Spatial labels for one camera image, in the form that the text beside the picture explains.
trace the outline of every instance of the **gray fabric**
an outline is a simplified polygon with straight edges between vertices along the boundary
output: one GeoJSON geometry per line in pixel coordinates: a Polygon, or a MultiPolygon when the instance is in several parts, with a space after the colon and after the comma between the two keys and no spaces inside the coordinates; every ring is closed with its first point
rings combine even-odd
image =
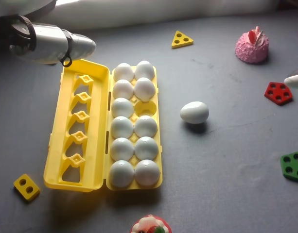
{"type": "Polygon", "coordinates": [[[84,33],[97,44],[91,61],[110,69],[148,60],[156,66],[164,182],[160,189],[91,193],[43,184],[61,65],[29,64],[0,51],[0,233],[123,233],[146,215],[175,233],[298,233],[298,183],[280,156],[298,151],[298,90],[277,106],[264,92],[298,68],[298,11],[204,18],[84,33]],[[234,46],[255,26],[270,38],[262,65],[236,58],[234,46]],[[176,50],[176,30],[194,45],[176,50]],[[202,127],[179,111],[202,101],[202,127]],[[13,182],[28,173],[41,188],[25,204],[13,182]]]}

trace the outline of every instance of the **white egg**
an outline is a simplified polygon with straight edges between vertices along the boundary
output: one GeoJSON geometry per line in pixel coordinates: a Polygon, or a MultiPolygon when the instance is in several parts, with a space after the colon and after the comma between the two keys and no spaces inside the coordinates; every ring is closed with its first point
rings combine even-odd
{"type": "Polygon", "coordinates": [[[138,184],[143,186],[154,185],[160,176],[158,165],[152,160],[142,160],[135,168],[135,179],[138,184]]]}
{"type": "Polygon", "coordinates": [[[135,155],[140,160],[154,160],[158,155],[158,144],[150,137],[142,137],[135,144],[135,155]]]}
{"type": "Polygon", "coordinates": [[[130,99],[134,95],[133,85],[127,80],[118,80],[113,86],[113,97],[130,99]]]}
{"type": "Polygon", "coordinates": [[[134,71],[129,64],[121,63],[115,68],[113,78],[114,81],[125,79],[130,82],[134,78],[134,71]]]}
{"type": "Polygon", "coordinates": [[[111,184],[118,188],[124,188],[133,181],[134,169],[131,164],[124,160],[116,161],[109,170],[111,184]]]}
{"type": "Polygon", "coordinates": [[[152,80],[154,78],[153,65],[148,61],[139,62],[135,70],[135,79],[147,78],[152,80]]]}
{"type": "Polygon", "coordinates": [[[191,102],[180,110],[180,117],[190,124],[200,124],[209,116],[208,106],[202,102],[191,102]]]}
{"type": "Polygon", "coordinates": [[[128,118],[124,116],[118,116],[114,118],[111,124],[111,134],[114,138],[130,138],[133,133],[134,126],[128,118]]]}
{"type": "Polygon", "coordinates": [[[135,133],[138,137],[154,137],[158,131],[155,120],[149,116],[141,116],[135,123],[135,133]]]}
{"type": "Polygon", "coordinates": [[[126,138],[117,138],[112,142],[112,145],[110,147],[110,155],[111,158],[115,161],[128,161],[134,155],[134,146],[131,141],[126,138]]]}
{"type": "Polygon", "coordinates": [[[147,102],[155,94],[153,83],[147,78],[139,78],[134,88],[135,96],[141,101],[147,102]]]}
{"type": "Polygon", "coordinates": [[[134,113],[134,106],[125,98],[117,98],[112,103],[111,112],[113,117],[123,116],[130,118],[134,113]]]}

